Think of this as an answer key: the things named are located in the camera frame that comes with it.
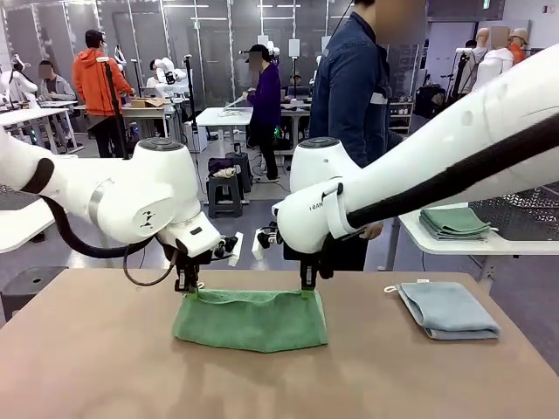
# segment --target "purple shirt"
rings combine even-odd
[[[254,107],[251,123],[276,128],[281,116],[280,72],[275,64],[270,64],[261,74],[256,92],[248,95]]]

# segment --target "cardboard box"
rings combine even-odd
[[[169,99],[161,99],[161,98],[139,98],[134,99],[130,102],[130,107],[138,108],[138,107],[161,107],[171,103]]]

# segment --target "gray stool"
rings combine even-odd
[[[247,153],[227,153],[226,159],[233,162],[235,167],[240,167],[241,181],[243,182],[243,191],[250,192],[252,188],[252,172],[251,163],[248,160]]]
[[[218,216],[242,216],[243,202],[238,188],[237,176],[228,179],[210,176],[208,181],[208,215],[210,218]]]
[[[30,268],[12,279],[3,290],[0,290],[6,321],[13,317],[14,312],[24,308],[33,297],[43,291],[64,269],[67,269],[67,266]]]

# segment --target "glass wall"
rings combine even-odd
[[[391,15],[401,15],[395,3]],[[279,48],[281,84],[287,86],[293,73],[289,40],[300,40],[296,71],[308,86],[321,55],[321,40],[331,35],[339,22],[345,24],[351,10],[347,0],[4,0],[6,32],[10,54],[18,53],[30,63],[31,79],[38,77],[38,63],[50,59],[57,71],[72,80],[72,62],[86,49],[88,29],[105,32],[107,55],[118,45],[125,55],[128,82],[144,86],[152,75],[149,63],[170,57],[183,68],[183,58],[191,55],[194,102],[222,106],[233,101],[250,86],[258,74],[248,70],[248,50],[260,35],[268,36]],[[423,39],[414,38],[421,45]],[[395,94],[409,94],[415,83],[416,45],[391,46],[392,84]],[[136,82],[137,68],[140,83]]]

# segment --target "black pants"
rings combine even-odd
[[[336,242],[333,255],[334,271],[360,271],[365,269],[369,240],[359,236]]]
[[[113,149],[116,157],[124,157],[119,137],[119,126],[114,116],[107,116],[104,120],[91,127],[90,131],[97,141],[99,157],[103,159],[113,157],[109,145]]]
[[[276,128],[264,126],[251,122],[251,141],[260,148],[260,153],[266,162],[266,177],[276,179],[278,177],[278,166],[273,155],[273,138]]]

